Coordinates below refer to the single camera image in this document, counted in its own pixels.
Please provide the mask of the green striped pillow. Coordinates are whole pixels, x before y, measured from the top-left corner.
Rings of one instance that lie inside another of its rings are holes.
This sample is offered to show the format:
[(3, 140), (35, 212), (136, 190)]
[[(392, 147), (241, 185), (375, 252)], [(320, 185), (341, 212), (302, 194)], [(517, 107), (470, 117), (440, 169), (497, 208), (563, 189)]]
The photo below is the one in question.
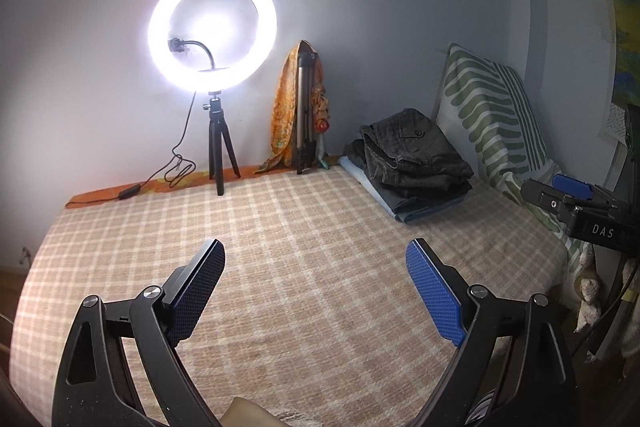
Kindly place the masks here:
[(480, 179), (520, 205), (525, 181), (560, 171), (518, 72), (457, 43), (448, 46), (435, 121)]

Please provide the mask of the black folded garment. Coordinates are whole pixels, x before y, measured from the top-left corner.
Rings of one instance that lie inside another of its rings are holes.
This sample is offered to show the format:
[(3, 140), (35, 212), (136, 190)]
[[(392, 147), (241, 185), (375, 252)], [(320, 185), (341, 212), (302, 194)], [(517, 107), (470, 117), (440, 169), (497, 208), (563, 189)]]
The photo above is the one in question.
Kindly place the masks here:
[(420, 195), (425, 195), (427, 191), (449, 191), (451, 187), (458, 187), (464, 182), (471, 184), (470, 180), (473, 176), (473, 170), (469, 167), (454, 172), (436, 171), (435, 173), (390, 168), (362, 168), (362, 170), (373, 183), (396, 188), (402, 193), (411, 191)]

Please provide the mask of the pink plaid bed sheet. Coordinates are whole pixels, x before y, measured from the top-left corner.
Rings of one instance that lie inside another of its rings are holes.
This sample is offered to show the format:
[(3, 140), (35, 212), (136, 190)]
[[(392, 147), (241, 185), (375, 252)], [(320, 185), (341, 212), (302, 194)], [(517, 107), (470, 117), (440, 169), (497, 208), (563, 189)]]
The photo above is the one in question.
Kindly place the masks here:
[(565, 249), (528, 210), (483, 182), (405, 225), (343, 169), (285, 172), (63, 210), (30, 269), (13, 331), (10, 380), (36, 418), (81, 300), (128, 299), (224, 244), (224, 274), (180, 359), (208, 406), (235, 397), (327, 426), (401, 426), (423, 407), (454, 348), (406, 269), (422, 237), (470, 283), (503, 298), (548, 291)]

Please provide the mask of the light blue folded garment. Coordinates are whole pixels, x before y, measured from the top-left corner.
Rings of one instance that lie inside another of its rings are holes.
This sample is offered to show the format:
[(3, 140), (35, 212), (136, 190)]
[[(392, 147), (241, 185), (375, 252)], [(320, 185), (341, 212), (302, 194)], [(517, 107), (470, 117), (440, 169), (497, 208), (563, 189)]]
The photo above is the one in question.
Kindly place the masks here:
[(439, 213), (451, 206), (463, 202), (472, 185), (464, 182), (458, 187), (451, 187), (449, 191), (427, 191), (425, 195), (408, 191), (402, 193), (393, 187), (385, 187), (379, 183), (373, 183), (364, 171), (355, 165), (347, 156), (338, 158), (340, 165), (352, 176), (382, 208), (396, 221), (409, 223), (427, 216)]

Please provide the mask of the orange patterned scarf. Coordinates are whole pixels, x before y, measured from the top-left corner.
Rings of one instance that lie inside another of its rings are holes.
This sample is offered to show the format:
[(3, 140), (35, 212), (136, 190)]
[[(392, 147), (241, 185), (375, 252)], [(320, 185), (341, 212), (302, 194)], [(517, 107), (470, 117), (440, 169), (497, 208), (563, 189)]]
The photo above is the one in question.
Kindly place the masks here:
[[(256, 173), (263, 173), (277, 167), (293, 168), (296, 156), (296, 117), (298, 99), (298, 59), (303, 52), (317, 54), (317, 50), (307, 41), (300, 40), (288, 52), (278, 81), (276, 96), (273, 100), (270, 122), (270, 156), (260, 165)], [(329, 100), (324, 87), (323, 66), (320, 57), (314, 61), (311, 75), (310, 105), (314, 133), (318, 143), (312, 161), (323, 169), (329, 169), (326, 159), (326, 140), (324, 134), (330, 127)]]

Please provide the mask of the black mini tripod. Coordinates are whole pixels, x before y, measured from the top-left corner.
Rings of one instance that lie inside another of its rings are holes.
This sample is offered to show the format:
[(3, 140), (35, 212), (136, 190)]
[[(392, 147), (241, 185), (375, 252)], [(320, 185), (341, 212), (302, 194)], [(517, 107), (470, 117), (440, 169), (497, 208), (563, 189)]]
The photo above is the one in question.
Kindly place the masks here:
[(222, 196), (224, 195), (223, 147), (226, 148), (234, 175), (241, 178), (241, 173), (233, 150), (230, 130), (224, 117), (221, 92), (209, 92), (208, 95), (208, 103), (203, 105), (203, 109), (208, 113), (208, 177), (215, 182), (217, 195)]

